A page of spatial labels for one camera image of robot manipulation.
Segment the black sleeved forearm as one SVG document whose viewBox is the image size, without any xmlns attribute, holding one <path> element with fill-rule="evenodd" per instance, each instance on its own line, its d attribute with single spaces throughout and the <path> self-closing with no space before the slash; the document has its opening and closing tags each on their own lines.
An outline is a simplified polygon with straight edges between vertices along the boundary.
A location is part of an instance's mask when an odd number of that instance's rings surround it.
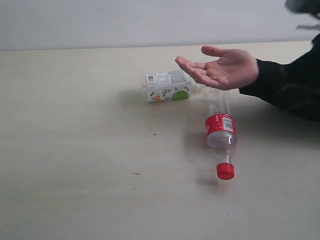
<svg viewBox="0 0 320 240">
<path fill-rule="evenodd" d="M 289 64 L 257 60 L 254 83 L 239 92 L 253 96 L 295 116 L 320 121 L 320 36 L 312 48 Z"/>
</svg>

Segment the person's open hand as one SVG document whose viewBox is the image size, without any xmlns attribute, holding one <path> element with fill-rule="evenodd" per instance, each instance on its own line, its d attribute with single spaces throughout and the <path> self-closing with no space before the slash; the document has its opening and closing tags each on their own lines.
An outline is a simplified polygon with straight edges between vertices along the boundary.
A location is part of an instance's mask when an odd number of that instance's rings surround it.
<svg viewBox="0 0 320 240">
<path fill-rule="evenodd" d="M 193 62 L 182 56 L 175 59 L 178 66 L 198 84 L 228 91 L 246 87 L 258 78 L 258 61 L 245 50 L 205 45 L 201 52 L 218 59 L 209 62 Z"/>
</svg>

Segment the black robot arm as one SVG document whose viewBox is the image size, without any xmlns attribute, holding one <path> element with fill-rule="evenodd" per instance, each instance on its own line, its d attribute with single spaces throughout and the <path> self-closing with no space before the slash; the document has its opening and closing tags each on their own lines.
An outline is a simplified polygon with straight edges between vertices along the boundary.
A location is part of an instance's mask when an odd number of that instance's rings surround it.
<svg viewBox="0 0 320 240">
<path fill-rule="evenodd" d="M 307 14 L 320 21 L 320 0 L 286 0 L 284 6 L 294 14 Z M 297 30 L 320 31 L 316 25 L 297 25 Z"/>
</svg>

